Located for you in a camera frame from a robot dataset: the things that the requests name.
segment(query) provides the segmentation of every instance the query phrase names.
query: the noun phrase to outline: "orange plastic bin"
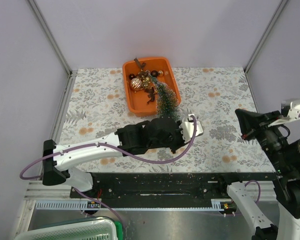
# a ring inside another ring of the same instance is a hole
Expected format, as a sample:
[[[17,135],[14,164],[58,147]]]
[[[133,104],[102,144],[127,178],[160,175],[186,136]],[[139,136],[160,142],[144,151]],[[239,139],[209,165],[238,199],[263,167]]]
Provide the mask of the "orange plastic bin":
[[[149,70],[150,72],[153,70],[163,71],[163,76],[158,76],[157,79],[160,82],[166,83],[176,94],[178,105],[181,102],[180,93],[178,90],[178,86],[175,80],[174,73],[172,72],[170,63],[165,57],[144,57],[138,58],[139,62],[146,63],[144,67],[144,71]],[[129,86],[129,75],[135,74],[137,75],[140,72],[140,68],[137,66],[135,61],[128,61],[122,66],[123,71],[123,82],[125,89],[126,102],[128,104],[128,108],[130,112],[134,113],[137,117],[144,117],[155,115],[157,113],[156,105],[158,95],[155,95],[155,101],[149,102],[147,104],[149,98],[148,93],[146,93],[143,89],[137,92],[131,90]]]

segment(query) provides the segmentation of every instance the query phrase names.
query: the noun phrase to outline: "christmas ornament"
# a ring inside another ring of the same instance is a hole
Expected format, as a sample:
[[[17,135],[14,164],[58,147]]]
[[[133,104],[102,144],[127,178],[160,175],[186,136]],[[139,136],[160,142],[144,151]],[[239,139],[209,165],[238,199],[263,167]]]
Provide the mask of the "christmas ornament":
[[[149,74],[158,94],[156,100],[156,113],[158,117],[169,117],[175,121],[180,119],[178,111],[178,99],[175,92],[164,82]]]
[[[151,76],[152,77],[158,77],[158,72],[156,71],[156,70],[153,70],[152,72],[151,72]]]
[[[145,78],[142,79],[143,82],[143,88],[149,87],[149,84],[151,82],[151,78],[149,76],[146,76]]]
[[[147,72],[145,72],[145,71],[143,71],[142,69],[141,69],[141,71],[138,73],[138,75],[140,75],[141,76],[141,78],[145,78],[146,76],[148,76],[148,73]]]
[[[141,79],[135,77],[130,81],[130,88],[133,91],[139,91],[143,88],[143,82]]]
[[[129,75],[129,79],[130,80],[132,80],[132,79],[134,79],[136,76],[133,74],[133,73],[131,73],[130,75]]]
[[[164,75],[164,71],[161,71],[161,70],[158,71],[158,76],[159,76],[159,77],[162,77],[163,75]]]

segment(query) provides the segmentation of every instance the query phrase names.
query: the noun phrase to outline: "patterned table surface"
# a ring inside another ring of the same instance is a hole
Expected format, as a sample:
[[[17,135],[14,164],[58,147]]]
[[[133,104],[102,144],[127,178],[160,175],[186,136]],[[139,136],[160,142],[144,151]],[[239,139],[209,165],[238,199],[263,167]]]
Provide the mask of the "patterned table surface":
[[[241,139],[235,109],[255,111],[241,67],[172,68],[180,95],[181,117],[196,115],[204,134],[189,152],[170,164],[150,164],[130,157],[103,158],[77,166],[86,172],[272,172],[258,142]],[[74,144],[115,132],[128,124],[151,120],[129,112],[121,68],[78,70],[59,144]],[[151,149],[143,157],[168,160],[169,149]]]

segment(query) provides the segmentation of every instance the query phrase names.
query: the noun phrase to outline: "small christmas tree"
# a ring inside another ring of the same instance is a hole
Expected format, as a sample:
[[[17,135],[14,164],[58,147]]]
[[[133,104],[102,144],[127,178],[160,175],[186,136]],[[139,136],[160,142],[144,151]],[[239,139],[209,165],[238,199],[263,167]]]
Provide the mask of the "small christmas tree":
[[[180,117],[176,93],[169,88],[166,83],[158,81],[158,79],[151,76],[151,74],[148,76],[151,78],[157,91],[156,113],[158,117],[169,117],[178,121]]]

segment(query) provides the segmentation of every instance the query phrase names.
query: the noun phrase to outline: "metal frame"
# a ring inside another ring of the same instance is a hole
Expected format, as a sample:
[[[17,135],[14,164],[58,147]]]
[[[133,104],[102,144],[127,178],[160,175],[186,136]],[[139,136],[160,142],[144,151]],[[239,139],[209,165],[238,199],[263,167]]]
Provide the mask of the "metal frame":
[[[28,3],[31,11],[33,12],[35,18],[37,19],[40,27],[42,28],[43,32],[45,33],[45,35],[47,37],[47,39],[51,43],[51,46],[52,46],[53,50],[55,51],[56,55],[58,56],[66,74],[68,76],[70,76],[72,73],[72,70],[71,70],[70,66],[68,65],[63,53],[61,52],[54,36],[52,35],[52,33],[48,27],[48,24],[42,14],[42,12],[39,9],[39,6],[38,6],[36,0],[26,0],[26,2]]]
[[[59,103],[58,111],[55,116],[50,133],[50,139],[54,140],[55,142],[59,142],[60,140],[62,127],[65,122],[66,113],[69,106],[71,93],[75,85],[77,73],[78,71],[72,71],[71,75],[67,78],[67,83],[63,90],[63,95]]]
[[[248,83],[248,86],[249,86],[249,90],[250,90],[250,93],[251,93],[251,96],[252,96],[252,99],[253,99],[254,107],[255,107],[256,111],[259,113],[260,112],[259,111],[260,108],[258,107],[258,104],[257,104],[257,101],[256,101],[256,95],[255,95],[255,93],[253,91],[253,88],[251,86],[251,82],[250,82],[249,76],[248,76],[247,73],[245,73],[244,75],[245,75],[245,79],[246,79],[246,81]]]
[[[265,44],[270,33],[272,32],[276,22],[278,21],[280,15],[282,14],[282,12],[284,11],[284,9],[286,8],[286,6],[289,2],[290,2],[290,0],[281,0],[281,2],[279,3],[270,22],[268,23],[268,25],[266,27],[261,39],[259,40],[258,44],[256,45],[256,47],[252,53],[252,56],[250,57],[246,67],[244,68],[245,74],[248,74],[249,70],[251,69],[251,66],[253,65],[254,61],[256,60],[257,56],[259,55],[259,53],[263,47],[263,45]]]
[[[21,203],[17,222],[12,232],[11,239],[14,239],[18,234],[28,231],[32,214],[36,206],[35,200],[23,200]]]
[[[32,180],[28,184],[24,200],[70,200],[70,191],[71,187],[68,185],[44,186],[41,180]]]

